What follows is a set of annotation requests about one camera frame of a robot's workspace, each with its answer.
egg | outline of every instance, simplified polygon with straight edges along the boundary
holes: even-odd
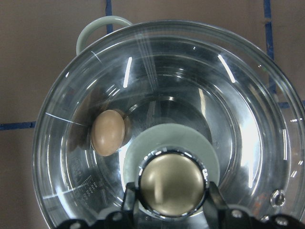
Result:
[[[91,129],[91,145],[102,156],[115,153],[122,145],[125,124],[122,116],[114,110],[106,110],[95,119]]]

metal knob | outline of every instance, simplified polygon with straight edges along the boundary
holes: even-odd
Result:
[[[143,169],[140,193],[155,213],[166,217],[188,215],[203,201],[207,182],[204,175],[206,170],[190,154],[162,154]]]

blue grout line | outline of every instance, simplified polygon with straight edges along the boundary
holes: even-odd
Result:
[[[106,16],[111,16],[112,15],[112,5],[111,5],[111,0],[106,0],[106,9],[105,9],[105,14]],[[107,28],[107,34],[113,32],[113,25],[106,25]]]
[[[264,16],[271,19],[271,4],[270,0],[264,0]]]
[[[270,0],[264,0],[264,16],[268,21],[265,23],[265,33],[266,33],[266,49],[267,55],[274,60],[274,48],[273,48],[273,35],[272,35],[272,21],[271,21],[271,3]],[[275,94],[276,84],[272,77],[269,77],[269,89]]]
[[[28,129],[34,128],[36,122],[25,122],[25,123],[7,123],[7,124],[0,124],[0,130],[17,130],[17,129]]]

screw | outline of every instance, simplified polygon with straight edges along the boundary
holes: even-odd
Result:
[[[232,214],[232,216],[234,218],[241,218],[241,217],[243,217],[243,213],[240,210],[237,210],[237,209],[233,210],[231,212],[231,214]]]
[[[281,207],[285,203],[285,194],[283,190],[276,190],[271,194],[270,199],[272,207]]]
[[[288,220],[284,217],[281,217],[281,216],[276,217],[275,222],[279,226],[287,226],[288,225]]]

brown tile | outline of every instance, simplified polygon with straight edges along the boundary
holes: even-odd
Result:
[[[0,9],[0,123],[33,121],[75,57],[79,33],[105,15],[105,1],[5,0]]]
[[[231,30],[265,50],[263,0],[115,0],[112,13],[133,23],[192,20]]]
[[[305,1],[272,1],[274,59],[305,99]]]
[[[47,229],[35,197],[33,129],[0,131],[0,228]]]

